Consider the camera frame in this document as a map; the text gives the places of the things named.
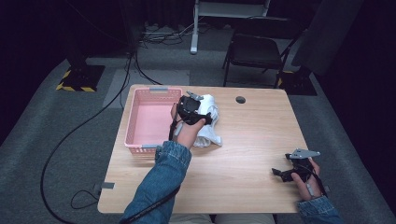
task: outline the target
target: person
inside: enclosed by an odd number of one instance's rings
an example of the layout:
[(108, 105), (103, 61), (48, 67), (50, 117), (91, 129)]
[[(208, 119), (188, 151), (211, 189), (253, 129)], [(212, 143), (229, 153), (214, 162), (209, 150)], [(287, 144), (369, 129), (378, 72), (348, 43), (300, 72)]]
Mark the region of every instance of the person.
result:
[[(177, 105), (171, 110), (172, 117)], [(126, 207), (120, 223), (130, 223), (132, 217), (138, 217), (134, 223), (212, 223), (209, 215), (173, 215), (175, 197), (158, 207), (143, 213), (148, 207), (166, 196), (173, 196), (186, 176), (191, 161), (190, 149), (198, 132), (205, 124), (200, 119), (193, 125), (182, 124), (182, 128), (172, 141), (165, 141), (155, 152), (155, 164), (136, 190), (134, 198)], [(316, 174), (319, 166), (310, 160)], [(298, 208), (305, 223), (343, 223), (337, 210), (326, 196), (322, 195), (317, 180), (311, 176), (305, 183), (297, 174), (291, 174), (302, 197)], [(217, 215), (216, 223), (275, 223), (271, 214), (229, 214)]]

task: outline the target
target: denim jacket sleeve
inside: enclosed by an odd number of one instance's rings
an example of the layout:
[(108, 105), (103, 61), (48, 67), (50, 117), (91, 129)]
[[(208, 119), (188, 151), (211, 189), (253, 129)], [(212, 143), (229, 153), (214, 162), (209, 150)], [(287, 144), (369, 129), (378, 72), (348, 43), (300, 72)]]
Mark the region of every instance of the denim jacket sleeve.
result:
[[(157, 147), (155, 164), (136, 190), (120, 221), (132, 217), (174, 191), (183, 182), (190, 165), (190, 151), (172, 141)], [(134, 223), (168, 223), (175, 198), (139, 218)]]
[(298, 203), (301, 218), (307, 224), (322, 224), (322, 223), (344, 223), (340, 218), (338, 211), (334, 208), (330, 200), (321, 196), (311, 201)]

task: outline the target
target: white cloth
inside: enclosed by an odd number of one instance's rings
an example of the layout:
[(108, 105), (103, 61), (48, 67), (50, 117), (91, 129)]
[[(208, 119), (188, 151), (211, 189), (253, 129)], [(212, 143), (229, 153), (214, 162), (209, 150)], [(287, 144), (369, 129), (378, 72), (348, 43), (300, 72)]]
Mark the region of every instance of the white cloth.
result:
[(197, 135), (194, 142), (195, 147), (208, 147), (211, 142), (216, 145), (222, 146), (221, 137), (215, 133), (215, 125), (219, 120), (219, 109), (215, 103), (215, 98), (212, 95), (203, 95), (204, 99), (201, 100), (201, 105), (198, 108), (198, 114), (206, 115), (211, 113), (210, 117), (213, 119), (211, 124), (205, 125)]

